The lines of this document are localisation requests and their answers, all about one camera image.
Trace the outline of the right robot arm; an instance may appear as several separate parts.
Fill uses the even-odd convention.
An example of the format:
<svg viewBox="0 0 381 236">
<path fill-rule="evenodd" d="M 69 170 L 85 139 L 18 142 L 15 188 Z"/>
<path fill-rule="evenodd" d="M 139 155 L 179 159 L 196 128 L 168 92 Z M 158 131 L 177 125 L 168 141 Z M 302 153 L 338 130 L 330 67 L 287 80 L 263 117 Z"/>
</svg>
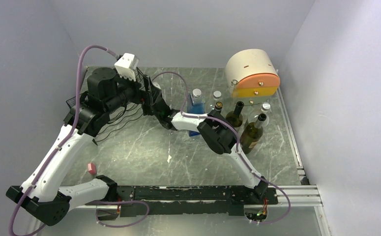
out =
<svg viewBox="0 0 381 236">
<path fill-rule="evenodd" d="M 200 133 L 207 146 L 215 153 L 224 155 L 239 175 L 248 200 L 253 204 L 278 204 L 275 193 L 266 192 L 270 183 L 255 169 L 242 151 L 235 129 L 225 121 L 218 111 L 208 114 L 189 114 L 171 109 L 162 96 L 151 95 L 143 99 L 149 113 L 168 130 L 187 130 Z"/>
</svg>

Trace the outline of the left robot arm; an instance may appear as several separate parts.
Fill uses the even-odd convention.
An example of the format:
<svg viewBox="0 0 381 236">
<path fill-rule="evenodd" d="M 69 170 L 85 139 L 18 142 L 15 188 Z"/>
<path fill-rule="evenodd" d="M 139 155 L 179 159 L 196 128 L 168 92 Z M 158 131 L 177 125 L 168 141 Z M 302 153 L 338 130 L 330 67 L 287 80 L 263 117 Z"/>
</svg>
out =
<svg viewBox="0 0 381 236">
<path fill-rule="evenodd" d="M 106 176 L 72 187 L 62 187 L 61 183 L 81 151 L 110 121 L 111 113 L 135 103 L 148 115 L 157 98 L 148 76 L 136 81 L 108 67 L 92 71 L 87 88 L 80 94 L 79 105 L 70 109 L 58 138 L 34 173 L 6 192 L 9 199 L 47 226 L 57 224 L 78 206 L 94 201 L 110 205 L 119 199 L 117 183 Z"/>
</svg>

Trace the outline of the dark green wine bottle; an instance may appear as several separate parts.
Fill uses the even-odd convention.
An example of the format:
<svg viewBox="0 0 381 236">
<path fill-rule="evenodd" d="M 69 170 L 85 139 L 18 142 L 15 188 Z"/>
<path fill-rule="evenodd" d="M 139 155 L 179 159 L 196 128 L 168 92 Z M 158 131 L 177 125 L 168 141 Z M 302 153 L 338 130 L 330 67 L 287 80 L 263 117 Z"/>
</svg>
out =
<svg viewBox="0 0 381 236">
<path fill-rule="evenodd" d="M 243 123 L 243 116 L 241 114 L 242 109 L 244 108 L 244 103 L 242 101 L 238 101 L 235 104 L 234 110 L 227 113 L 225 116 L 226 121 L 236 130 L 238 131 Z"/>
</svg>

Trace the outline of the tall clear empty bottle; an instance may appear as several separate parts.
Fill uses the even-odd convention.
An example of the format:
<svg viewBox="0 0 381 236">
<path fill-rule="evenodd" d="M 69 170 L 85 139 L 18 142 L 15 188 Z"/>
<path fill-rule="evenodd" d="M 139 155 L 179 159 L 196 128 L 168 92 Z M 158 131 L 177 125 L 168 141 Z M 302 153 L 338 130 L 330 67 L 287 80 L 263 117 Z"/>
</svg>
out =
<svg viewBox="0 0 381 236">
<path fill-rule="evenodd" d="M 236 98 L 239 97 L 239 90 L 238 90 L 238 80 L 231 80 L 230 86 L 228 88 L 228 91 L 231 95 L 231 97 Z"/>
</svg>

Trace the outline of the olive green wine bottle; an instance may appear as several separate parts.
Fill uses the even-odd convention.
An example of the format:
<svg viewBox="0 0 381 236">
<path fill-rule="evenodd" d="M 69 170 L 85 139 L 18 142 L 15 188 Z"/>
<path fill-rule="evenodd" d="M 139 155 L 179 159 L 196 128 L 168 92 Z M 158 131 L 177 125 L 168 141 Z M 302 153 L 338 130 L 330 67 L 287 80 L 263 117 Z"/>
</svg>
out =
<svg viewBox="0 0 381 236">
<path fill-rule="evenodd" d="M 249 154 L 263 136 L 263 125 L 266 119 L 267 115 L 260 113 L 244 128 L 240 137 L 240 144 L 245 154 Z"/>
</svg>

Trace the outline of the clear bottle silver cap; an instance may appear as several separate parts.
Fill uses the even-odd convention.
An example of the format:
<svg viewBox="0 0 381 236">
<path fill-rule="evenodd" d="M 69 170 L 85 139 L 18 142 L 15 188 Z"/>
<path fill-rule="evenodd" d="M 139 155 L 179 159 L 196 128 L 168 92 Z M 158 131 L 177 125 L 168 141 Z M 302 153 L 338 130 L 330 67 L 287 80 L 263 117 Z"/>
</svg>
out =
<svg viewBox="0 0 381 236">
<path fill-rule="evenodd" d="M 271 105 L 268 102 L 264 102 L 260 107 L 254 108 L 249 115 L 247 116 L 244 128 L 251 122 L 255 122 L 258 119 L 259 114 L 264 113 L 266 114 L 266 120 L 263 122 L 263 128 L 266 128 L 269 124 L 270 118 L 269 118 L 269 111 L 271 109 Z"/>
</svg>

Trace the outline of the round clear flask silver cap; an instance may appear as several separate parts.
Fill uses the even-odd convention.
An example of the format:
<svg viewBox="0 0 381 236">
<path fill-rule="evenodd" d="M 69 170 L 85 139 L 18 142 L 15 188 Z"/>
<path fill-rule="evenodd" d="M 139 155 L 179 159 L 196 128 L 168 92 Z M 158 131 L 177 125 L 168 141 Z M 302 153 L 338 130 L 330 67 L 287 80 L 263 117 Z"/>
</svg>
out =
<svg viewBox="0 0 381 236">
<path fill-rule="evenodd" d="M 215 104 L 217 102 L 221 102 L 222 100 L 222 92 L 219 91 L 219 90 L 215 90 L 212 95 L 211 95 L 211 98 L 209 99 L 208 101 L 208 104 L 207 104 L 207 111 L 210 112 L 210 110 L 213 110 L 215 108 Z"/>
</svg>

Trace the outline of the pink eraser block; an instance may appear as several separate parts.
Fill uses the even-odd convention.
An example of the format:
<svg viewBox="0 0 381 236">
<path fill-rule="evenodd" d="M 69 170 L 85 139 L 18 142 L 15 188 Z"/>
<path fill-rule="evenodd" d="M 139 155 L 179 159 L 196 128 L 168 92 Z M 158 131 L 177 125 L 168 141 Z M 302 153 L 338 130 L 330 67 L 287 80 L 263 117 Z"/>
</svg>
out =
<svg viewBox="0 0 381 236">
<path fill-rule="evenodd" d="M 97 168 L 96 168 L 96 165 L 94 163 L 88 163 L 87 164 L 87 172 L 92 175 L 92 176 L 95 176 L 97 174 Z"/>
</svg>

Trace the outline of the cream round bread box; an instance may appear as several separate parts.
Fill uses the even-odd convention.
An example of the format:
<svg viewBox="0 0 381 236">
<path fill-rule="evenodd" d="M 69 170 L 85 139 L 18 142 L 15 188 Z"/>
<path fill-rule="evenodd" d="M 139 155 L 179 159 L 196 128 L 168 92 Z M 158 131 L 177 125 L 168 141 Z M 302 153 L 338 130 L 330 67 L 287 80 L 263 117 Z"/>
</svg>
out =
<svg viewBox="0 0 381 236">
<path fill-rule="evenodd" d="M 231 80 L 239 81 L 237 98 L 266 100 L 280 86 L 280 77 L 262 49 L 246 49 L 234 54 L 226 64 L 225 76 L 228 88 Z"/>
</svg>

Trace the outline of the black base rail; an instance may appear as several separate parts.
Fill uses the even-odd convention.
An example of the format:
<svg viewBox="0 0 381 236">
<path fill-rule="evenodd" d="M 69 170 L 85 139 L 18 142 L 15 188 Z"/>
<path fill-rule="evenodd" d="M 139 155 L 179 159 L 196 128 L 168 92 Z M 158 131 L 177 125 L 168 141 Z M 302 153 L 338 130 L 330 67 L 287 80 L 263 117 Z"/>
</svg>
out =
<svg viewBox="0 0 381 236">
<path fill-rule="evenodd" d="M 266 195 L 276 193 L 269 187 Z M 245 206 L 261 207 L 273 204 L 253 204 L 243 185 L 213 186 L 127 186 L 110 188 L 110 195 L 94 200 L 97 205 L 120 205 L 121 217 L 181 214 L 227 214 L 245 216 Z"/>
</svg>

